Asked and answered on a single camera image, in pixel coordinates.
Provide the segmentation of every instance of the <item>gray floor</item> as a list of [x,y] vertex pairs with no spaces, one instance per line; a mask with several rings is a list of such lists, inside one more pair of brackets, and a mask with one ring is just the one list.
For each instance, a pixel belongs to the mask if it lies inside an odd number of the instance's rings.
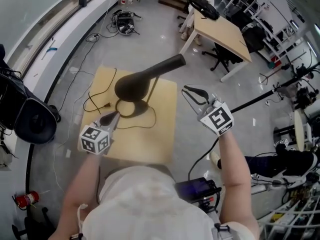
[[[157,0],[142,0],[141,3],[135,3],[130,10],[143,18],[141,21],[136,21],[136,31],[140,35],[117,35],[113,38],[102,38],[87,56],[82,65],[82,71],[94,74],[100,65],[104,65],[138,72],[176,55],[180,51],[184,45],[184,41],[180,39],[178,28],[181,21],[177,20],[177,16],[182,14],[180,11],[159,4]],[[100,33],[103,35],[111,35],[105,28],[105,25],[110,22],[110,15],[109,13],[102,26]],[[100,28],[101,23],[92,32],[99,32]],[[61,107],[67,88],[75,76],[75,73],[71,71],[79,68],[91,46],[91,43],[84,41],[77,49],[76,57],[66,67],[54,89],[49,104]],[[282,83],[288,78],[281,72],[270,78],[268,85],[259,84],[259,73],[268,74],[270,70],[265,62],[253,53],[251,55],[253,63],[226,82],[221,83],[220,78],[225,75],[225,69],[218,66],[214,72],[211,72],[209,68],[214,65],[216,60],[210,56],[201,55],[201,51],[209,51],[212,47],[213,43],[208,40],[203,40],[202,47],[193,43],[185,53],[187,65],[162,77],[176,82],[179,90],[186,84],[208,86],[212,92],[215,92],[228,104],[230,109],[256,98],[269,91],[272,84],[276,84],[278,81]],[[37,208],[32,208],[32,212],[40,220],[40,208],[48,207],[49,217],[55,225],[58,223],[64,196],[58,184],[65,191],[86,157],[84,153],[77,151],[76,145],[83,115],[82,105],[88,96],[87,92],[74,104],[74,109],[73,103],[89,87],[93,76],[88,73],[79,72],[70,88],[61,110],[62,121],[58,124],[54,141],[36,146],[33,153],[30,189],[40,193],[40,202],[36,204]],[[279,100],[275,94],[270,99]],[[255,156],[259,153],[273,151],[273,129],[276,126],[281,128],[292,124],[289,116],[291,111],[292,109],[286,100],[280,103],[271,101],[270,106],[267,106],[265,100],[262,100],[236,112],[233,115],[235,126],[232,131],[244,155]],[[187,174],[192,164],[211,147],[215,139],[216,136],[212,132],[197,122],[193,110],[179,91],[173,161],[168,164],[176,181],[187,180]],[[69,158],[66,157],[67,150],[71,151]],[[110,170],[129,164],[125,161],[106,158],[101,166],[101,178],[103,179]],[[203,176],[214,179],[218,186],[222,185],[219,172],[212,167],[211,162],[207,159],[199,162],[191,175],[192,178]],[[282,195],[282,191],[254,195],[252,197],[254,215],[259,218],[267,214],[270,209],[280,206]]]

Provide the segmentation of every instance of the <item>black bag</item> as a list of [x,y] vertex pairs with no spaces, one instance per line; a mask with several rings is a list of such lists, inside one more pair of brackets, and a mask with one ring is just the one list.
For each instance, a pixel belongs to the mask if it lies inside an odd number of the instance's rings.
[[214,21],[219,19],[220,13],[207,0],[188,0],[188,2],[204,17]]

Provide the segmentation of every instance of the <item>fire extinguisher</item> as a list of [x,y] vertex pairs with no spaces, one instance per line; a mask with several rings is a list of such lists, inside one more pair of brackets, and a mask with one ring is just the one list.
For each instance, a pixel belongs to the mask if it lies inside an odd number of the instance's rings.
[[25,210],[28,206],[33,205],[39,201],[39,194],[35,191],[31,191],[29,194],[21,196],[12,196],[15,204],[21,209]]

